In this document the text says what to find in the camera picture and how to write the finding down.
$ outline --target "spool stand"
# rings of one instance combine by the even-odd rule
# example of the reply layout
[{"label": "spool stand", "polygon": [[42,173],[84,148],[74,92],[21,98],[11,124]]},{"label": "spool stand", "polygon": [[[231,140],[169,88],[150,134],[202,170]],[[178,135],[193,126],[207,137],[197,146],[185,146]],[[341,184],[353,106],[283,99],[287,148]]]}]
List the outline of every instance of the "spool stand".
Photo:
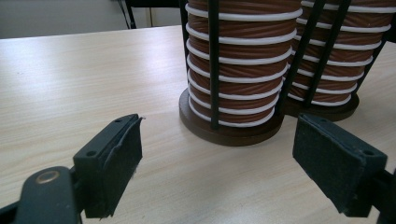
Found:
[{"label": "spool stand", "polygon": [[[186,58],[189,53],[186,47],[189,34],[186,31],[188,13],[184,6],[186,6],[187,2],[187,0],[180,0],[180,15]],[[183,91],[179,99],[181,120],[191,132],[209,142],[232,147],[260,143],[274,136],[279,131],[284,115],[273,115],[264,124],[251,128],[233,128],[219,125],[219,0],[208,0],[207,5],[209,19],[211,121],[208,122],[198,118],[191,111],[188,90]]]},{"label": "spool stand", "polygon": [[364,70],[364,75],[363,75],[363,77],[361,77],[358,80],[358,86],[357,86],[356,90],[354,90],[351,93],[351,99],[349,100],[349,102],[346,103],[345,105],[339,105],[339,106],[312,105],[312,100],[313,100],[314,94],[318,88],[320,78],[323,74],[323,71],[327,64],[327,61],[329,60],[330,54],[332,52],[332,48],[334,46],[335,40],[338,36],[338,33],[340,32],[344,18],[346,17],[350,2],[351,2],[351,0],[343,0],[340,4],[340,7],[338,8],[338,11],[337,11],[337,16],[332,24],[332,29],[331,29],[328,41],[326,42],[323,54],[322,54],[321,58],[319,59],[318,66],[317,66],[316,72],[313,76],[311,85],[309,86],[307,95],[306,95],[304,101],[300,102],[297,100],[290,99],[288,97],[288,93],[290,92],[291,84],[297,74],[297,70],[299,68],[300,62],[301,62],[302,58],[304,57],[304,53],[305,53],[306,47],[308,46],[309,40],[311,39],[313,30],[315,29],[315,27],[317,25],[321,11],[324,8],[324,5],[326,3],[326,0],[316,0],[315,1],[315,4],[312,9],[312,13],[309,16],[309,19],[305,26],[301,41],[299,43],[299,46],[296,50],[295,56],[291,63],[289,73],[284,81],[282,92],[280,93],[278,104],[276,105],[276,113],[277,114],[286,114],[286,115],[291,115],[291,116],[294,116],[297,118],[300,113],[304,112],[304,113],[321,116],[321,117],[323,117],[325,119],[329,119],[331,121],[337,121],[337,120],[341,120],[341,119],[346,119],[346,118],[350,117],[355,112],[355,109],[359,105],[359,97],[358,97],[357,91],[358,91],[359,87],[361,86],[361,83],[367,76],[368,72],[370,71],[371,67],[373,66],[375,59],[378,56],[379,52],[384,47],[386,41],[389,39],[390,34],[394,33],[393,24],[396,24],[396,21],[395,21],[396,17],[393,17],[393,20],[392,20],[392,28],[393,29],[384,33],[380,47],[375,49],[375,51],[373,53],[373,60],[371,63],[366,65],[365,70]]}]

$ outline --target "black plastic bracket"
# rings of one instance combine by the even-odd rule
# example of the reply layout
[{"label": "black plastic bracket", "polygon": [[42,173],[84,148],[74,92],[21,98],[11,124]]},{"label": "black plastic bracket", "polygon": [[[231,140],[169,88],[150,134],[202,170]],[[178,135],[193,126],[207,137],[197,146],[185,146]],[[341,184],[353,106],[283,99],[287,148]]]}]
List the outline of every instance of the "black plastic bracket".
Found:
[{"label": "black plastic bracket", "polygon": [[301,114],[293,157],[340,213],[368,217],[373,205],[379,223],[395,223],[396,178],[385,170],[383,152],[326,119]]},{"label": "black plastic bracket", "polygon": [[136,114],[115,119],[73,158],[75,167],[51,167],[31,175],[18,202],[0,209],[0,223],[81,223],[108,217],[142,159]]}]

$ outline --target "dark floor base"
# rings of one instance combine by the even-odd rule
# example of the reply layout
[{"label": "dark floor base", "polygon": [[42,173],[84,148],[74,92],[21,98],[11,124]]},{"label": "dark floor base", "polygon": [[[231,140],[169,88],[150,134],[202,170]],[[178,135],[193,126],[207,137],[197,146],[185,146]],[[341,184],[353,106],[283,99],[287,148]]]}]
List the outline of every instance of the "dark floor base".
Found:
[{"label": "dark floor base", "polygon": [[231,128],[219,126],[210,128],[210,122],[198,118],[190,109],[188,90],[183,91],[179,99],[179,113],[184,125],[206,141],[231,147],[242,147],[260,143],[274,136],[280,129],[284,115],[274,115],[260,126],[252,128]]}]

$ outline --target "wooden table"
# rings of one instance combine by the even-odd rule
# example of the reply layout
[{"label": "wooden table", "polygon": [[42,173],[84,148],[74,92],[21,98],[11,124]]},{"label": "wooden table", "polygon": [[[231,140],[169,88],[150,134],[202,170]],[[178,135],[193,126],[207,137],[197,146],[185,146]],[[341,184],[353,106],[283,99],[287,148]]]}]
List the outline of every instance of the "wooden table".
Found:
[{"label": "wooden table", "polygon": [[[344,129],[396,167],[396,45],[387,44]],[[180,26],[0,40],[0,206],[31,174],[72,157],[111,120],[138,113],[144,158],[100,223],[375,223],[339,215],[291,156],[296,118],[250,147],[223,147],[180,121]],[[84,223],[97,223],[87,219]]]}]

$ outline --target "black vertical rod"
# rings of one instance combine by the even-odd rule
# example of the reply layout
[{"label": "black vertical rod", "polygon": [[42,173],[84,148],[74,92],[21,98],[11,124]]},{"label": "black vertical rod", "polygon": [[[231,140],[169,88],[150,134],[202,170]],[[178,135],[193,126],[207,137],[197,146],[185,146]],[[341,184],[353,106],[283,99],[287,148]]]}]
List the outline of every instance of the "black vertical rod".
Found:
[{"label": "black vertical rod", "polygon": [[370,72],[370,69],[373,67],[376,58],[378,57],[378,55],[381,52],[382,48],[384,48],[384,45],[387,42],[387,40],[391,39],[391,40],[394,41],[395,36],[393,36],[393,35],[396,35],[396,15],[393,16],[390,30],[386,31],[382,35],[381,45],[374,50],[374,52],[373,52],[373,61],[370,62],[369,64],[367,64],[364,67],[364,75],[363,75],[363,77],[361,77],[358,80],[358,87],[352,92],[352,94],[356,94],[357,91],[359,90],[359,88],[361,87],[361,84],[363,83],[364,79],[367,77],[367,74]]},{"label": "black vertical rod", "polygon": [[312,99],[314,98],[315,92],[317,91],[318,84],[320,82],[324,68],[326,67],[327,61],[329,61],[329,57],[332,52],[332,47],[334,46],[338,33],[340,33],[341,26],[343,25],[344,22],[344,18],[347,15],[347,10],[349,9],[350,2],[351,0],[343,0],[338,8],[337,16],[335,17],[334,23],[332,24],[332,29],[330,30],[329,39],[326,41],[326,45],[323,50],[322,56],[319,59],[313,80],[308,89],[308,93],[305,96],[305,100],[304,100],[305,107],[311,106]]},{"label": "black vertical rod", "polygon": [[317,0],[315,1],[314,6],[312,7],[311,15],[309,15],[308,21],[306,22],[304,33],[301,36],[301,40],[297,47],[297,50],[294,54],[293,61],[291,62],[290,69],[288,75],[283,83],[282,91],[279,95],[279,100],[276,104],[276,113],[279,115],[283,109],[286,98],[288,97],[291,85],[293,83],[294,78],[297,75],[297,70],[300,66],[301,60],[304,57],[306,47],[309,44],[309,40],[311,39],[311,35],[317,26],[318,19],[321,11],[326,3],[326,0]]},{"label": "black vertical rod", "polygon": [[219,0],[207,0],[210,63],[210,127],[219,128]]},{"label": "black vertical rod", "polygon": [[188,22],[189,13],[186,10],[186,4],[188,0],[179,0],[178,4],[180,7],[180,18],[181,18],[181,30],[183,32],[183,43],[184,43],[184,57],[186,60],[186,68],[189,70],[189,66],[187,65],[187,56],[189,55],[189,50],[187,49],[187,39],[189,39],[189,33],[187,32],[186,25]]}]

